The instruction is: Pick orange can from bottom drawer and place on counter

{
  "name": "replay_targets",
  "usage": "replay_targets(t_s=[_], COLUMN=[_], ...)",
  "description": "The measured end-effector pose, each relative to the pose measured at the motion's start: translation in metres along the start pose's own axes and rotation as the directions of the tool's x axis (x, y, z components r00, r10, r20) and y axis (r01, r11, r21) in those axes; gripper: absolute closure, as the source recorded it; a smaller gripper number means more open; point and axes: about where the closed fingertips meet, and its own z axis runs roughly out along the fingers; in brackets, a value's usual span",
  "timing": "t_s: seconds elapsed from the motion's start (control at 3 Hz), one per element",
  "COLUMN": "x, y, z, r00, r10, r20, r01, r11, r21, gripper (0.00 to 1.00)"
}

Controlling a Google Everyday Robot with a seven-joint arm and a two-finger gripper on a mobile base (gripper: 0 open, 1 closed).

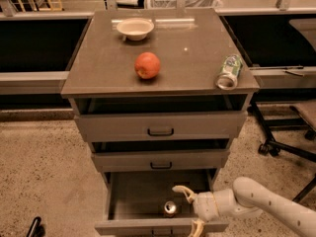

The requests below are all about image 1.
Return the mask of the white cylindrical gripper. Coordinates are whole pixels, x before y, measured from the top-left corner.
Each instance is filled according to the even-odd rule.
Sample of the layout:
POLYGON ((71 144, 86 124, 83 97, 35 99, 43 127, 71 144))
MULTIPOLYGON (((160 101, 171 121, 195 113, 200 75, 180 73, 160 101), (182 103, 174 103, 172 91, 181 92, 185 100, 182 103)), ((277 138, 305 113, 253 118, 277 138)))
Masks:
POLYGON ((174 186, 172 191, 183 194, 187 202, 193 204, 194 211, 199 219, 192 221, 191 232, 188 237, 200 237, 204 223, 219 217, 214 194, 206 192, 197 195, 186 186, 174 186))

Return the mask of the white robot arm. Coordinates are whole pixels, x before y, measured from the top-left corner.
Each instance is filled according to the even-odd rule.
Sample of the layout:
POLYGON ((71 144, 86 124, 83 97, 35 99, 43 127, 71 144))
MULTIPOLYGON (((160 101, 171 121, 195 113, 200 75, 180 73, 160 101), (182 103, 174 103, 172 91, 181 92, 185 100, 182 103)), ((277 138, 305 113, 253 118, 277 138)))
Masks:
POLYGON ((281 197, 247 177, 239 177, 231 189, 217 192, 196 194, 185 186, 175 186, 173 191, 184 194, 197 215, 188 237, 200 237, 205 224, 220 216, 247 218, 263 211, 300 237, 316 237, 315 211, 281 197))

